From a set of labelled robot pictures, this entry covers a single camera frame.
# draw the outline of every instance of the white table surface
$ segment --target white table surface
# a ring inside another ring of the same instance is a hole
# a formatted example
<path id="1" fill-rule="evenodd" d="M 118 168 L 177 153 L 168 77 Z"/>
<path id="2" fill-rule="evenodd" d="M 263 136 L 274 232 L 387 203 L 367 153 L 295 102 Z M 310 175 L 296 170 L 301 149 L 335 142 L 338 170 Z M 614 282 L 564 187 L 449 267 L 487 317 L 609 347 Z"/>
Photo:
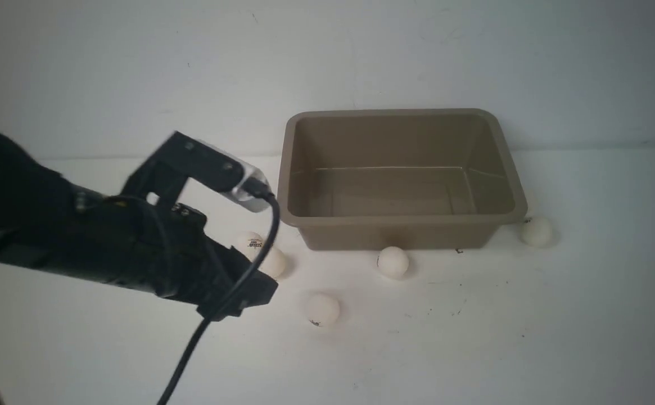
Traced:
<path id="1" fill-rule="evenodd" d="M 538 250 L 504 227 L 481 250 L 411 251 L 395 282 L 374 252 L 312 252 L 283 226 L 292 269 L 273 301 L 212 325 L 171 403 L 655 403 L 655 149 L 514 153 L 554 221 Z M 279 158 L 250 161 L 276 182 Z M 116 192 L 139 160 L 48 161 Z M 255 215 L 189 184 L 181 201 L 230 244 Z M 302 316 L 337 295 L 340 323 Z M 0 265 L 8 404 L 155 403 L 199 315 L 190 305 Z"/>

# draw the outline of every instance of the power cord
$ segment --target power cord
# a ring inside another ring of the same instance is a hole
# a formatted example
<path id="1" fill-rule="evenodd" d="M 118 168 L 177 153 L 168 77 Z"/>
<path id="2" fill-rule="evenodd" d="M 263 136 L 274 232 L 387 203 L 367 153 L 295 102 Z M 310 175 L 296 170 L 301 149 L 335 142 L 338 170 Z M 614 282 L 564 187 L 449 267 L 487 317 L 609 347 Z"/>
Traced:
<path id="1" fill-rule="evenodd" d="M 173 372 L 173 376 L 170 378 L 170 382 L 168 382 L 168 386 L 165 388 L 165 391 L 162 393 L 162 397 L 160 397 L 160 400 L 158 400 L 157 405 L 166 405 L 168 400 L 170 400 L 170 397 L 171 395 L 173 395 L 173 392 L 175 391 L 175 387 L 177 387 L 178 381 L 180 380 L 183 371 L 185 371 L 185 367 L 187 366 L 188 361 L 190 361 L 190 356 L 195 351 L 195 347 L 197 346 L 198 341 L 200 340 L 202 334 L 207 329 L 207 326 L 210 324 L 212 318 L 214 318 L 214 316 L 217 315 L 217 313 L 221 313 L 222 311 L 224 311 L 232 303 L 232 300 L 240 292 L 242 286 L 245 284 L 245 281 L 250 279 L 250 277 L 252 277 L 252 275 L 254 275 L 255 272 L 258 271 L 258 268 L 260 268 L 260 265 L 263 263 L 263 260 L 265 260 L 265 257 L 268 255 L 270 249 L 273 247 L 273 244 L 275 244 L 275 238 L 277 237 L 278 228 L 280 227 L 280 205 L 278 205 L 278 202 L 275 199 L 275 195 L 269 192 L 269 190 L 263 192 L 262 190 L 258 189 L 253 192 L 253 190 L 248 190 L 249 187 L 250 185 L 246 183 L 245 189 L 247 192 L 254 195 L 255 197 L 263 198 L 265 201 L 267 201 L 270 204 L 270 207 L 272 208 L 273 220 L 270 225 L 270 233 L 268 233 L 268 237 L 266 237 L 265 243 L 263 243 L 263 248 L 260 249 L 260 253 L 258 253 L 258 255 L 255 257 L 255 260 L 252 262 L 252 264 L 250 264 L 250 266 L 247 267 L 247 270 L 245 270 L 245 272 L 242 274 L 242 277 L 240 277 L 240 279 L 234 283 L 232 289 L 230 289 L 222 298 L 222 300 L 220 300 L 220 302 L 218 302 L 218 304 L 215 305 L 214 309 L 211 312 L 209 312 L 207 316 L 205 316 L 205 318 L 200 322 L 200 324 L 194 331 L 193 336 L 190 338 L 190 341 L 186 346 L 185 351 L 183 351 L 183 355 L 180 357 L 180 361 L 178 362 L 178 365 L 176 366 L 175 371 Z"/>

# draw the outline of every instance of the ping pong ball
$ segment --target ping pong ball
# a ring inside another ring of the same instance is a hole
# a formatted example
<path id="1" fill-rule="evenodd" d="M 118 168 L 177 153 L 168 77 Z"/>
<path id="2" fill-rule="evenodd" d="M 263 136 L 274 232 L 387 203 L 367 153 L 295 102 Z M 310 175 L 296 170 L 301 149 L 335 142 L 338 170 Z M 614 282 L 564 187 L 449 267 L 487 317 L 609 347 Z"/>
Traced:
<path id="1" fill-rule="evenodd" d="M 255 232 L 243 232 L 237 236 L 234 246 L 237 251 L 252 261 L 263 248 L 263 237 Z"/>
<path id="2" fill-rule="evenodd" d="M 385 277 L 398 280 L 405 275 L 410 261 L 407 254 L 399 247 L 384 248 L 377 258 L 377 268 Z"/>
<path id="3" fill-rule="evenodd" d="M 287 267 L 287 258 L 280 249 L 273 246 L 260 264 L 260 271 L 276 279 L 284 272 L 285 267 Z"/>
<path id="4" fill-rule="evenodd" d="M 307 320 L 314 326 L 334 325 L 340 317 L 340 302 L 320 292 L 310 297 L 306 312 Z"/>
<path id="5" fill-rule="evenodd" d="M 553 241 L 553 226 L 545 217 L 533 217 L 522 224 L 520 238 L 533 247 L 547 247 Z"/>

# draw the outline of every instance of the tan plastic bin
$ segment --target tan plastic bin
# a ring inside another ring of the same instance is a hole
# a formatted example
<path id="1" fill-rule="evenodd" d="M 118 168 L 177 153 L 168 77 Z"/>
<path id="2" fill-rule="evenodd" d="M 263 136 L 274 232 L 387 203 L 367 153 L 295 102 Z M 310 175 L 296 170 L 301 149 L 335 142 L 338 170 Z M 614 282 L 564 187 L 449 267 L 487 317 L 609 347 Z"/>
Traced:
<path id="1" fill-rule="evenodd" d="M 527 212 L 497 119 L 475 109 L 298 114 L 278 200 L 312 250 L 478 248 Z"/>

